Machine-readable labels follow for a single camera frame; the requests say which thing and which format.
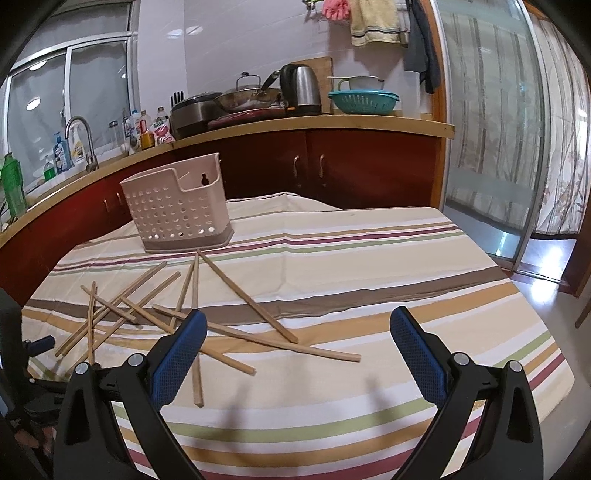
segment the faucet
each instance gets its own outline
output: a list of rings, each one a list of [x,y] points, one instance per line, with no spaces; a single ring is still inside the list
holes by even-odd
[[[72,118],[70,118],[70,120],[68,120],[68,123],[66,124],[65,140],[68,140],[68,137],[70,136],[70,128],[72,127],[72,123],[76,121],[82,122],[86,127],[86,136],[88,137],[88,144],[90,145],[90,158],[89,154],[86,154],[86,171],[90,172],[98,170],[99,162],[96,159],[95,155],[95,145],[92,142],[92,133],[90,132],[90,125],[83,116],[75,115]]]

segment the blue gripper pad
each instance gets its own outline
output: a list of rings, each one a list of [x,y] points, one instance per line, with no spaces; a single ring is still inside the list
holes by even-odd
[[[157,411],[164,405],[172,403],[176,397],[206,336],[205,315],[199,310],[192,310],[174,335],[160,339],[171,339],[172,345],[152,371],[151,400]]]
[[[390,334],[400,350],[423,398],[442,408],[447,399],[447,375],[433,355],[421,327],[405,307],[390,315]]]

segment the ceiling light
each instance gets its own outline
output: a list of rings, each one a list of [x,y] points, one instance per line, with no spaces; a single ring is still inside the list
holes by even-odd
[[[187,27],[187,29],[185,30],[187,35],[197,35],[198,33],[201,33],[203,31],[203,27],[201,27],[200,25],[194,25],[192,27]]]
[[[27,104],[27,110],[34,110],[39,106],[41,103],[41,99],[39,97],[35,97]]]
[[[42,60],[39,63],[36,63],[35,65],[31,65],[29,67],[29,70],[31,71],[35,71],[35,70],[39,70],[41,67],[43,67],[45,64],[47,63],[47,60]]]
[[[175,30],[171,30],[170,32],[168,32],[166,34],[166,36],[168,38],[179,38],[183,36],[183,29],[182,28],[176,28]]]

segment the window frame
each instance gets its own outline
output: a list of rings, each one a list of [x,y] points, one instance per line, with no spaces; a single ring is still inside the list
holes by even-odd
[[[97,35],[90,35],[88,37],[76,38],[74,40],[65,41],[56,45],[43,48],[28,57],[16,62],[6,80],[6,91],[4,98],[0,99],[3,102],[2,118],[0,118],[0,129],[2,131],[2,149],[1,157],[10,152],[10,142],[8,141],[8,109],[10,92],[12,88],[12,77],[18,73],[27,70],[29,67],[39,63],[43,60],[52,59],[59,55],[66,55],[66,65],[64,69],[64,116],[66,122],[71,118],[70,110],[70,69],[72,66],[72,51],[77,48],[89,47],[92,45],[100,45],[102,43],[111,43],[116,41],[126,42],[126,69],[127,69],[127,93],[129,97],[129,112],[139,108],[139,87],[138,87],[138,72],[137,72],[137,25],[139,22],[139,0],[131,2],[128,16],[128,30],[121,32],[104,33]]]

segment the pink plastic basket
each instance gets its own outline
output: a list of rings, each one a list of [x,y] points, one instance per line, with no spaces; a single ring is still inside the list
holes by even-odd
[[[218,153],[138,173],[121,187],[148,253],[223,247],[234,233]]]

